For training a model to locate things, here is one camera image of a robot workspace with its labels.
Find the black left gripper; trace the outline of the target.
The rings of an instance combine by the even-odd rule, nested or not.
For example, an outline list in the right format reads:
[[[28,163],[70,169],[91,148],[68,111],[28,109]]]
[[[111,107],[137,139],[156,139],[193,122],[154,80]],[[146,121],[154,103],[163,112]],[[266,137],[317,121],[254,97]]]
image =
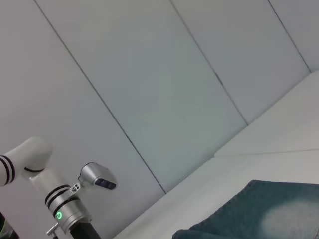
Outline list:
[[[91,219],[80,219],[70,227],[70,234],[73,239],[101,239]]]

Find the blue denim shorts with print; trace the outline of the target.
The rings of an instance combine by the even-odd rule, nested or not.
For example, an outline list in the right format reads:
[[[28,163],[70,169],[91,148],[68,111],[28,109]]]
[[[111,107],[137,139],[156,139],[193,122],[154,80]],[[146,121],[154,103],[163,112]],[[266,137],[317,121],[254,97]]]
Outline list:
[[[319,239],[319,184],[252,180],[172,239]]]

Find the black object with yellow stripe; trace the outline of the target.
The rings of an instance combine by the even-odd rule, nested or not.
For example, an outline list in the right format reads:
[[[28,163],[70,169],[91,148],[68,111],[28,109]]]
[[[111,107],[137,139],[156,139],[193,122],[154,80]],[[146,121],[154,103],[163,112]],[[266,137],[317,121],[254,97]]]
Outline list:
[[[0,239],[20,239],[19,235],[0,212]]]

